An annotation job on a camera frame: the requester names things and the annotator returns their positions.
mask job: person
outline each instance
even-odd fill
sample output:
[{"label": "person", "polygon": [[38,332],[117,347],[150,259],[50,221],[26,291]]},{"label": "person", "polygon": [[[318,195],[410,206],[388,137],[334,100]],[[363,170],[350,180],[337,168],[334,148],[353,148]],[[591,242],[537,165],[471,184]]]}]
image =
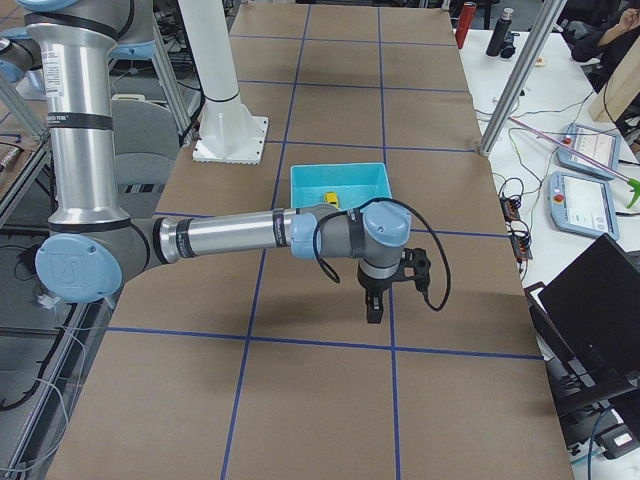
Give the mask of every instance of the person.
[{"label": "person", "polygon": [[[577,62],[586,62],[600,57],[599,68],[589,75],[589,81],[596,91],[600,91],[607,83],[616,67],[620,64],[634,42],[640,36],[640,0],[631,0],[626,8],[605,22],[601,27],[578,40],[571,51],[571,56]],[[640,107],[640,95],[632,102],[634,107]],[[638,138],[631,144],[631,150],[636,155],[640,153]]]}]

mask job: teal plastic bin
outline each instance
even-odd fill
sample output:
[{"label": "teal plastic bin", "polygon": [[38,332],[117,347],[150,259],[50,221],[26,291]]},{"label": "teal plastic bin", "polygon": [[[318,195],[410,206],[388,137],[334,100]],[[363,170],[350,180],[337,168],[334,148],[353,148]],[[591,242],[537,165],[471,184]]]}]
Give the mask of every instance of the teal plastic bin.
[{"label": "teal plastic bin", "polygon": [[376,197],[391,198],[383,163],[294,165],[291,167],[291,207],[326,203],[325,194],[338,196],[340,210],[358,207]]}]

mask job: gray chair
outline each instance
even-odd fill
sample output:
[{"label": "gray chair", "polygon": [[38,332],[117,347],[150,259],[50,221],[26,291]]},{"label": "gray chair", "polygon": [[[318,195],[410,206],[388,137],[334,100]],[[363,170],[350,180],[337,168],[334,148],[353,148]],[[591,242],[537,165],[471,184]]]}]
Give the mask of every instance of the gray chair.
[{"label": "gray chair", "polygon": [[120,205],[133,218],[153,215],[180,150],[173,115],[155,103],[111,101]]}]

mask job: black bottle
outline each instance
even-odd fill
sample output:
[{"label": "black bottle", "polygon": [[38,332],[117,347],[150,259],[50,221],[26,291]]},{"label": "black bottle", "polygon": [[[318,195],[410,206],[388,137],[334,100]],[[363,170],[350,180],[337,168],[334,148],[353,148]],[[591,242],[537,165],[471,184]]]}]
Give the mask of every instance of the black bottle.
[{"label": "black bottle", "polygon": [[511,17],[513,17],[513,9],[505,8],[502,12],[502,17],[500,17],[496,22],[496,26],[493,29],[493,35],[491,35],[491,40],[489,41],[489,46],[487,47],[486,52],[490,57],[497,57],[500,53],[502,42],[504,42],[504,38],[509,31],[509,26],[511,26]]}]

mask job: green object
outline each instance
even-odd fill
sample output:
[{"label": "green object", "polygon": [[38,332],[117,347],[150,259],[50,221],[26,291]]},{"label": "green object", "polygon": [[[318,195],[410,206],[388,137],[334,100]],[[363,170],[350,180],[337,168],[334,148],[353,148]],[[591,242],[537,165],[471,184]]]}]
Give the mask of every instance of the green object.
[{"label": "green object", "polygon": [[636,203],[638,198],[640,198],[640,180],[636,180],[635,178],[630,178],[627,181],[627,185],[633,188],[633,198],[631,199],[631,203],[627,205],[627,208],[633,207],[633,204]]}]

